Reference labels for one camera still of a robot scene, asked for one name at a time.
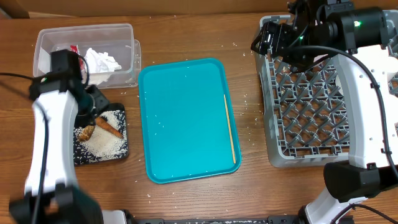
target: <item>green indicator light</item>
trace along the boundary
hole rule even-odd
[[[355,27],[360,27],[361,24],[362,24],[362,22],[354,21],[354,26],[355,26]]]

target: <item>white granules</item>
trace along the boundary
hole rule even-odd
[[[116,130],[119,130],[120,125],[116,117],[116,114],[119,113],[120,111],[107,111],[102,113],[101,116],[106,118],[108,124]],[[78,136],[82,131],[83,128],[76,128],[75,134]],[[120,154],[124,154],[127,151],[127,148],[123,147],[123,144],[127,142],[126,129],[122,134],[123,139],[119,139],[110,132],[96,126],[90,140],[80,143],[82,146],[81,151],[88,151],[97,158],[89,158],[90,162],[117,159],[120,157]]]

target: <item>gray plastic basket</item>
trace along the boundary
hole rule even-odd
[[[398,19],[398,11],[385,11]],[[265,16],[265,22],[289,22],[290,15]],[[397,56],[397,36],[389,50]],[[335,85],[337,72],[331,60],[316,72],[291,74],[281,58],[255,54],[264,97],[264,127],[270,163],[275,167],[322,166],[348,159],[349,131],[344,97]],[[392,93],[398,94],[393,87]]]

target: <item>chopstick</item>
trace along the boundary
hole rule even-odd
[[[228,121],[229,139],[231,140],[232,159],[233,159],[234,164],[235,164],[236,163],[236,159],[235,159],[234,142],[232,141],[231,124],[229,123],[229,113],[228,113],[228,106],[226,104],[225,94],[224,94],[224,103],[225,103],[225,111],[226,111],[226,120]]]

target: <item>wood grain surface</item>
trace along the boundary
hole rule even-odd
[[[170,220],[296,214],[324,188],[323,167],[281,169],[268,161],[260,79],[249,49],[262,16],[265,15],[0,21],[0,71],[31,76],[40,30],[91,24],[132,24],[134,36],[141,42],[144,67],[217,58],[225,67],[243,154],[238,171],[173,184],[151,182],[145,170],[138,87],[113,89],[103,93],[110,101],[126,107],[130,155],[125,160],[77,167],[80,187],[97,199],[103,209],[125,208],[136,218]],[[29,82],[0,77],[0,223],[11,223],[8,203],[10,198],[23,196],[32,159],[34,117],[31,102],[4,88],[3,83],[27,93]],[[398,219],[397,193],[396,189],[383,192],[365,204]],[[386,223],[360,208],[351,214],[356,223]]]

